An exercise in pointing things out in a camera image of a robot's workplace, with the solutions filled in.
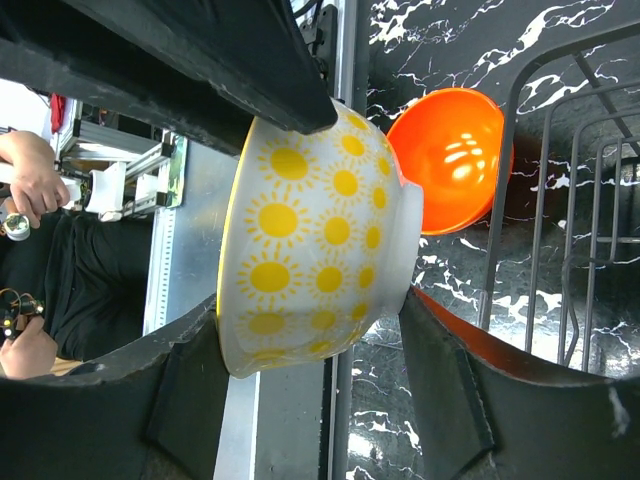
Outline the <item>green striped bowl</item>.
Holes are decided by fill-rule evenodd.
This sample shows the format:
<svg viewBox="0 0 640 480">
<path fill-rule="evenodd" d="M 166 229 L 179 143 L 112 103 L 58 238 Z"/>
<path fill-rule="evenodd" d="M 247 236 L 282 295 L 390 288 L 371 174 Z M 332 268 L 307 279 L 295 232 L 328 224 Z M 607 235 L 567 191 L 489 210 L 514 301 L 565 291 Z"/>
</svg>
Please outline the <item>green striped bowl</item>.
<svg viewBox="0 0 640 480">
<path fill-rule="evenodd" d="M 255 119 L 239 158 L 217 276 L 217 330 L 229 373 L 340 354 L 410 288 L 423 191 L 385 135 L 335 104 L 313 135 Z"/>
</svg>

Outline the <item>person upper hand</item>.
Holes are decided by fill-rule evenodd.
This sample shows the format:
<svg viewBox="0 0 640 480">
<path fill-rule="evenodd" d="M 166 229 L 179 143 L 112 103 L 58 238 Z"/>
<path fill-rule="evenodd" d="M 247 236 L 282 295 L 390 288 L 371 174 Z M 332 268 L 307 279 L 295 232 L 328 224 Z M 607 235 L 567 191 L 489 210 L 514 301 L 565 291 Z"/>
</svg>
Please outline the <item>person upper hand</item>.
<svg viewBox="0 0 640 480">
<path fill-rule="evenodd" d="M 1 135 L 1 160 L 10 164 L 11 199 L 18 213 L 25 215 L 32 228 L 39 228 L 42 216 L 67 205 L 70 194 L 54 168 L 55 153 L 35 133 L 12 131 Z"/>
</svg>

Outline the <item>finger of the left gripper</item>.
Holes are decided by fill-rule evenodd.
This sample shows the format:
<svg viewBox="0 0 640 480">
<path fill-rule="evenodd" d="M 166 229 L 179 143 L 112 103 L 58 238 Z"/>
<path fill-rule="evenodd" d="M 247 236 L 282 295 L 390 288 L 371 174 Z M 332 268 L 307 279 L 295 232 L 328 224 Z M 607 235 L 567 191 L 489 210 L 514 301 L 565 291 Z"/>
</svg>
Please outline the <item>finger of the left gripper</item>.
<svg viewBox="0 0 640 480">
<path fill-rule="evenodd" d="M 227 154 L 337 120 L 287 1 L 5 1 L 1 75 Z"/>
</svg>

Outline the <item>person lower hand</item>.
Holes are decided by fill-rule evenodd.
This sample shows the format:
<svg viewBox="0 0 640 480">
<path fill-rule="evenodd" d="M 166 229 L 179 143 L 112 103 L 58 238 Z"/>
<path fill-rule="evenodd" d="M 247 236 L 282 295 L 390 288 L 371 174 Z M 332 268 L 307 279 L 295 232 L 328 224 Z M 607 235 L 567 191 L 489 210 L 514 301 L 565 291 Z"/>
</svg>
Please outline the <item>person lower hand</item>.
<svg viewBox="0 0 640 480">
<path fill-rule="evenodd" d="M 32 317 L 15 340 L 5 340 L 1 347 L 1 367 L 14 380 L 48 375 L 54 365 L 57 344 L 44 330 L 44 319 Z"/>
</svg>

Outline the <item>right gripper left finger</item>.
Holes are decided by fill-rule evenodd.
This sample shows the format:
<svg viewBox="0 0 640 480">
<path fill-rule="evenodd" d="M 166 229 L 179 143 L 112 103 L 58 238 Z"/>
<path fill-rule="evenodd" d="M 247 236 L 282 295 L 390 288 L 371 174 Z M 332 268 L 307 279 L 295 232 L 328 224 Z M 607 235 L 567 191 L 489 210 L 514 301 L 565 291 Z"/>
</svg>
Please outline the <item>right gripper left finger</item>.
<svg viewBox="0 0 640 480">
<path fill-rule="evenodd" d="M 2 380 L 2 478 L 212 478 L 229 379 L 215 305 L 65 375 Z"/>
</svg>

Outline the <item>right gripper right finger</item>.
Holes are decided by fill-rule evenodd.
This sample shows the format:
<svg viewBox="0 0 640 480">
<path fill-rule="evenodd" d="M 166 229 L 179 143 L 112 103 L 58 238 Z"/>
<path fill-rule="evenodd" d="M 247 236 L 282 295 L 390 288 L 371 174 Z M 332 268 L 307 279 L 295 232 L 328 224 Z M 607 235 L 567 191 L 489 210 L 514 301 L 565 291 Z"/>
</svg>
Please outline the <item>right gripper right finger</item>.
<svg viewBox="0 0 640 480">
<path fill-rule="evenodd" d="M 399 320 L 427 478 L 638 478 L 638 378 L 535 357 L 417 289 Z"/>
</svg>

